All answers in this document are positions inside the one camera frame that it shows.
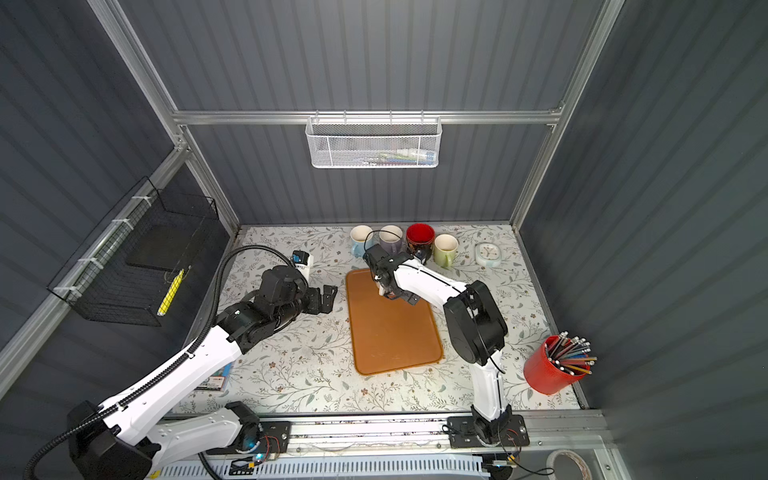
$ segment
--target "corrugated wall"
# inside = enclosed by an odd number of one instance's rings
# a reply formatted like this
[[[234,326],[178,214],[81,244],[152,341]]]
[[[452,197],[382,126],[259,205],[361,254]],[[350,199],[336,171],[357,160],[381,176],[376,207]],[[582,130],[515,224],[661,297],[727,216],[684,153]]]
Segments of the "corrugated wall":
[[[181,110],[548,110],[601,2],[122,6]],[[328,223],[508,220],[545,127],[446,127],[419,172],[315,170],[300,127],[192,131],[242,223]]]
[[[557,107],[598,0],[122,2],[182,110]]]
[[[0,346],[172,147],[84,0],[0,3]]]
[[[172,147],[85,0],[0,2],[0,346],[78,244]],[[169,187],[199,193],[186,168]],[[21,478],[32,453],[65,430],[72,406],[149,373],[188,328],[70,313],[0,400],[0,478]],[[66,447],[39,473],[81,478]]]
[[[298,126],[193,126],[243,223],[508,221],[544,125],[446,125],[437,168],[312,167]]]
[[[522,237],[635,478],[763,478],[768,4],[628,2]]]

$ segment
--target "floral tablecloth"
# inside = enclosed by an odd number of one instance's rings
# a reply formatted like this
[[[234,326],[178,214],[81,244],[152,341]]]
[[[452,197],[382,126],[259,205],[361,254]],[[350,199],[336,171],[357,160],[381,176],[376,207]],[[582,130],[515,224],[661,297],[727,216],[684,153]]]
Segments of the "floral tablecloth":
[[[350,252],[349,227],[250,227],[237,243],[262,243],[284,252],[311,252],[315,257],[310,286],[338,285],[333,312],[302,315],[284,331],[262,341],[238,359],[223,392],[195,390],[174,409],[202,413],[241,400],[256,413],[265,412],[401,412],[467,410],[472,404],[472,382],[466,362],[451,347],[445,316],[432,308],[445,353],[430,366],[374,376],[358,374],[349,335],[345,275],[366,268]],[[437,234],[458,238],[455,266],[444,270],[431,260],[427,266],[450,278],[483,281],[507,321],[502,368],[504,390],[514,410],[578,409],[569,387],[553,396],[531,389],[522,369],[525,360],[549,335],[541,304],[531,284],[509,225],[441,225]],[[477,243],[493,242],[503,262],[485,268],[474,261]],[[276,265],[269,253],[243,252],[233,262],[220,297],[220,310],[260,285],[261,272]]]

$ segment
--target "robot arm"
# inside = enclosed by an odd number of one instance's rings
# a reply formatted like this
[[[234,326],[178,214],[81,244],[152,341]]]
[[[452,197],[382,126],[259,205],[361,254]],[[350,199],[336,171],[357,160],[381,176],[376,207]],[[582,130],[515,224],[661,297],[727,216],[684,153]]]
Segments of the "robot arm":
[[[480,281],[451,280],[408,253],[390,256],[380,245],[370,247],[363,259],[383,296],[403,298],[411,304],[423,298],[443,308],[451,345],[470,363],[475,432],[486,444],[495,444],[498,425],[506,425],[511,415],[498,367],[508,330],[488,287]]]
[[[99,406],[83,402],[75,407],[68,415],[69,426],[90,423],[69,437],[70,457],[84,478],[144,478],[148,472],[208,449],[258,448],[263,439],[259,417],[242,402],[194,419],[157,422],[209,375],[279,332],[299,313],[332,310],[338,287],[325,285],[322,294],[319,288],[309,288],[311,256],[294,252],[294,262],[301,261],[302,270],[281,265],[264,271],[260,288],[219,314],[196,349],[191,344],[184,347]],[[136,391],[142,393],[132,400]],[[93,421],[97,412],[112,413]]]

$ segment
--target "red pencil holder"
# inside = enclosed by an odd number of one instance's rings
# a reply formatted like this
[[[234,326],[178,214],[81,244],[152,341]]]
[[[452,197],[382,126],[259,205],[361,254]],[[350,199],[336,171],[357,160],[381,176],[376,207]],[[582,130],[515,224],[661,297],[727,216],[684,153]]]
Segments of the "red pencil holder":
[[[547,338],[544,343],[533,352],[531,358],[529,358],[525,362],[525,366],[523,366],[525,381],[528,382],[533,390],[536,390],[539,393],[544,393],[545,395],[554,395],[570,384],[583,379],[584,376],[587,375],[586,373],[582,373],[581,375],[571,375],[552,365],[552,362],[547,359],[545,346],[554,346],[554,343],[557,341],[557,335]]]

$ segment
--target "tape roll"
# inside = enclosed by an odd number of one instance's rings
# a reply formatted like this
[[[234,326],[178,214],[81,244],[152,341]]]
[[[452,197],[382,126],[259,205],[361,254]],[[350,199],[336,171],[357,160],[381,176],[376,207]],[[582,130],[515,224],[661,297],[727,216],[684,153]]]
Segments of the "tape roll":
[[[581,470],[581,478],[583,480],[592,480],[592,471],[589,469],[589,466],[581,457],[581,455],[574,452],[573,450],[555,450],[549,454],[547,457],[547,466],[553,470],[551,474],[547,475],[549,480],[558,480],[558,477],[554,474],[554,460],[560,455],[565,455],[574,461],[579,470]]]

